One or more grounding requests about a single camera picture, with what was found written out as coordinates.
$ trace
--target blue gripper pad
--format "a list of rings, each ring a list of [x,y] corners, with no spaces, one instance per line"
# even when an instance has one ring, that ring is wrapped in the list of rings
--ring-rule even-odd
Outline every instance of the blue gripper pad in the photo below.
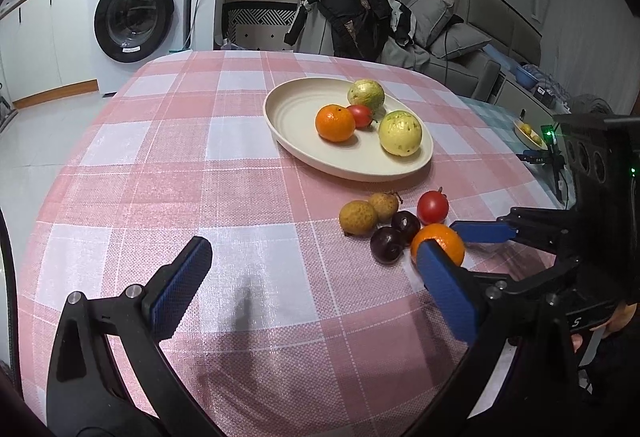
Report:
[[[211,269],[209,240],[193,237],[175,260],[163,265],[145,285],[142,315],[156,341],[174,335],[180,320]]]
[[[418,246],[418,271],[457,340],[471,345],[478,335],[484,301],[472,276],[457,267],[434,240]]]
[[[501,243],[513,239],[517,231],[504,222],[455,221],[449,226],[465,243]]]

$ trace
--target plate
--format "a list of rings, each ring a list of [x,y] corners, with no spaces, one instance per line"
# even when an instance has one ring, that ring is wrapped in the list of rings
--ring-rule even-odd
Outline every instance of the plate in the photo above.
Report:
[[[546,144],[545,142],[542,140],[542,137],[540,137],[540,144],[536,144],[533,142],[533,139],[530,138],[528,135],[526,135],[520,128],[522,127],[524,123],[519,120],[516,119],[515,121],[513,121],[513,131],[516,133],[516,137],[518,139],[520,139],[527,148],[530,148],[532,150],[546,150]],[[531,131],[533,133],[538,133],[535,130],[531,129]]]
[[[401,179],[423,168],[433,155],[433,139],[417,114],[397,99],[385,96],[384,109],[376,114],[406,110],[418,118],[422,142],[409,157],[388,154],[378,140],[378,124],[356,130],[341,143],[323,140],[316,132],[316,114],[326,104],[349,106],[351,81],[303,78],[276,86],[264,100],[262,111],[275,140],[290,154],[320,171],[361,182]]]

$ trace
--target green checkered tablecloth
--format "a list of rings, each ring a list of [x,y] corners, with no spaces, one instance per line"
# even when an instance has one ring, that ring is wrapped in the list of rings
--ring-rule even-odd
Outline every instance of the green checkered tablecloth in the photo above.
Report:
[[[513,121],[517,119],[516,115],[501,106],[489,104],[487,102],[470,99],[468,97],[460,97],[460,99],[471,109],[473,112],[484,120],[486,125],[491,128],[500,139],[514,152],[522,153],[527,147],[517,138],[513,131]],[[564,208],[564,203],[560,203],[553,192],[553,173],[551,167],[548,164],[527,164],[523,163],[536,178],[536,180],[543,187],[547,195],[549,195],[559,208]],[[564,172],[564,177],[569,184],[569,205],[571,205],[574,199],[574,185],[571,177],[571,173]]]

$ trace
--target white floor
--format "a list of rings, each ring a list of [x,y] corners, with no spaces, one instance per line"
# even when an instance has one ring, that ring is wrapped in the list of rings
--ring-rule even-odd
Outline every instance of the white floor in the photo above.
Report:
[[[44,198],[60,168],[109,97],[82,94],[20,110],[0,133],[0,209],[16,271]],[[0,359],[6,345],[4,273],[0,258]]]

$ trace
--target orange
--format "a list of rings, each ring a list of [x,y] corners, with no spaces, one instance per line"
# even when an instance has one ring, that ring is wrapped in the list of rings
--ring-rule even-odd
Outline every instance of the orange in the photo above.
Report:
[[[462,265],[465,259],[465,243],[458,233],[444,224],[429,224],[418,231],[411,242],[411,260],[414,264],[418,246],[424,240],[435,240],[454,264]]]
[[[328,104],[316,115],[316,130],[327,141],[346,141],[356,130],[356,120],[346,106]]]

